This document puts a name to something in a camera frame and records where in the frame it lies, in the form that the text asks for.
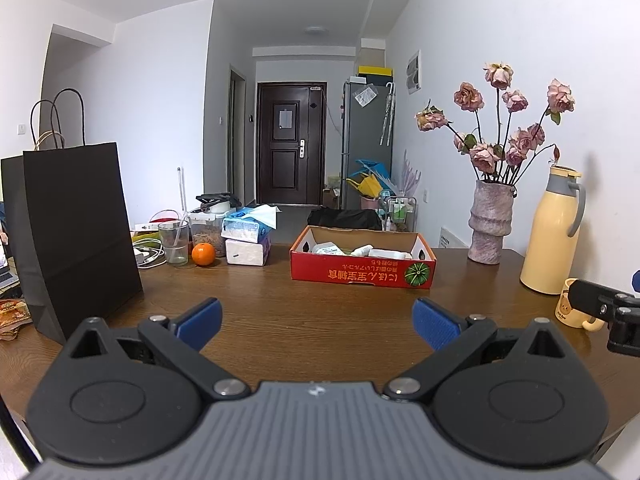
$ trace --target mug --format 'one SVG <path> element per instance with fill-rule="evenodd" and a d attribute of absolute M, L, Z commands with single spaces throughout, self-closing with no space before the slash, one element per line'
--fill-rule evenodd
<path fill-rule="evenodd" d="M 556 306 L 556 317 L 565 325 L 572 326 L 574 328 L 583 328 L 588 332 L 597 332 L 604 326 L 604 321 L 596 319 L 589 314 L 575 310 L 569 304 L 569 286 L 577 278 L 569 278 L 564 280 L 564 287 L 560 294 L 560 300 L 558 300 L 558 306 Z"/>

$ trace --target wooden table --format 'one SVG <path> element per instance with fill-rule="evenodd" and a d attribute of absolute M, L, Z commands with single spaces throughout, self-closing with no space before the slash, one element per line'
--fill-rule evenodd
<path fill-rule="evenodd" d="M 161 266 L 141 272 L 144 298 L 132 300 L 108 321 L 132 326 L 151 314 L 174 317 L 214 296 L 224 307 L 223 327 L 203 354 L 252 387 L 260 380 L 371 380 L 380 388 L 430 354 L 411 322 L 414 299 L 430 296 L 461 316 L 485 314 L 499 326 L 524 327 L 533 317 L 551 318 L 607 398 L 606 436 L 640 412 L 640 359 L 608 352 L 606 330 L 587 333 L 557 322 L 558 298 L 520 284 L 519 254 L 504 251 L 500 266 L 483 266 L 468 260 L 466 250 L 435 252 L 430 291 L 297 282 L 290 278 L 285 246 L 273 246 L 266 267 Z M 14 341 L 0 342 L 0 391 L 17 413 L 24 414 L 59 350 L 33 326 L 21 329 Z"/>

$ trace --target door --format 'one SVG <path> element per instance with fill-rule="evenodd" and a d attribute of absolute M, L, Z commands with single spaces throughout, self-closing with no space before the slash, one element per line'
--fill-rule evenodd
<path fill-rule="evenodd" d="M 326 83 L 258 83 L 258 202 L 321 204 Z"/>
<path fill-rule="evenodd" d="M 244 203 L 244 101 L 246 82 L 233 70 L 226 112 L 226 189 Z"/>

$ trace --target yellow thermos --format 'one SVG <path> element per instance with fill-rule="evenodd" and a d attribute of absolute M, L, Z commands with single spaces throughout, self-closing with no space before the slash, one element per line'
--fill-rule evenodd
<path fill-rule="evenodd" d="M 571 168 L 552 166 L 536 209 L 520 281 L 544 294 L 560 294 L 574 261 L 586 194 Z"/>

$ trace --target pink rose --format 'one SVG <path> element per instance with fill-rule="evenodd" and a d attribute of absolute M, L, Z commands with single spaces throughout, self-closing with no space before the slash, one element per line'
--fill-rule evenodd
<path fill-rule="evenodd" d="M 511 139 L 509 139 L 509 145 L 526 155 L 529 150 L 535 150 L 538 143 L 534 139 L 532 132 L 518 128 L 511 136 Z"/>
<path fill-rule="evenodd" d="M 505 92 L 502 94 L 502 100 L 507 105 L 507 110 L 511 113 L 519 112 L 529 106 L 529 101 L 527 101 L 527 98 L 522 95 L 520 90 Z"/>
<path fill-rule="evenodd" d="M 456 147 L 458 152 L 462 152 L 463 148 L 465 147 L 465 143 L 462 142 L 462 139 L 460 139 L 460 137 L 464 139 L 465 134 L 459 134 L 459 135 L 453 134 L 453 145 Z"/>
<path fill-rule="evenodd" d="M 484 66 L 486 73 L 484 78 L 491 83 L 494 88 L 500 90 L 506 90 L 511 86 L 511 76 L 513 76 L 513 70 L 509 65 L 503 65 L 502 63 L 487 63 Z"/>
<path fill-rule="evenodd" d="M 527 131 L 529 135 L 531 135 L 531 139 L 536 143 L 536 146 L 542 146 L 542 143 L 545 142 L 545 131 L 542 129 L 542 126 L 538 123 L 533 123 L 527 128 Z"/>
<path fill-rule="evenodd" d="M 573 112 L 575 99 L 571 95 L 568 85 L 563 85 L 558 79 L 554 79 L 546 93 L 551 113 Z"/>
<path fill-rule="evenodd" d="M 436 128 L 447 126 L 449 121 L 444 114 L 436 107 L 425 108 L 423 111 L 415 115 L 418 121 L 418 129 L 422 132 L 428 132 Z"/>
<path fill-rule="evenodd" d="M 471 83 L 462 83 L 460 85 L 460 90 L 453 94 L 453 102 L 469 112 L 477 112 L 484 107 L 482 94 Z"/>
<path fill-rule="evenodd" d="M 520 164 L 522 164 L 522 161 L 525 160 L 526 158 L 527 158 L 527 154 L 526 153 L 522 153 L 515 146 L 511 146 L 509 148 L 509 151 L 506 153 L 504 160 L 507 161 L 507 164 L 509 166 L 515 167 L 515 166 L 519 166 Z"/>
<path fill-rule="evenodd" d="M 482 143 L 476 144 L 474 148 L 469 150 L 471 156 L 471 163 L 483 173 L 494 174 L 495 163 L 500 160 L 499 156 L 496 156 L 492 146 Z"/>

